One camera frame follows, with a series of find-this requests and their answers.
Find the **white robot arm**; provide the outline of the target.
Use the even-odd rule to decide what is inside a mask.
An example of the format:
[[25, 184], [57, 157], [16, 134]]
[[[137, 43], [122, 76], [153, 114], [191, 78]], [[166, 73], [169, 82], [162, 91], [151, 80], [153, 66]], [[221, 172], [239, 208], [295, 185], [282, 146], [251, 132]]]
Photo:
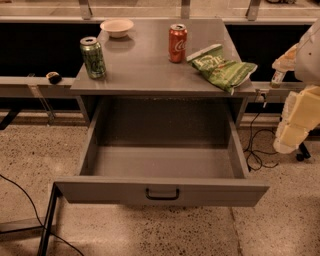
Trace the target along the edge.
[[289, 92], [273, 143], [277, 152], [289, 154], [320, 124], [320, 20], [276, 59], [272, 68], [276, 70], [272, 85], [281, 82], [278, 73], [288, 71], [293, 71], [295, 78], [306, 84], [299, 93]]

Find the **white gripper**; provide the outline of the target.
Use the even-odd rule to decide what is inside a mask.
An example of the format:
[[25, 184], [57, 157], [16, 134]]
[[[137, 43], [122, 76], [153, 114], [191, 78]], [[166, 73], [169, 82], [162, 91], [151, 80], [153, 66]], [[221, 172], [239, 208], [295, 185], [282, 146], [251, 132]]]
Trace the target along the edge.
[[[281, 72], [293, 71], [296, 52], [297, 45], [293, 45], [273, 62], [272, 68]], [[320, 87], [312, 85], [299, 93], [291, 91], [285, 100], [282, 120], [273, 147], [278, 153], [289, 154], [306, 139], [306, 129], [313, 130], [320, 124]]]

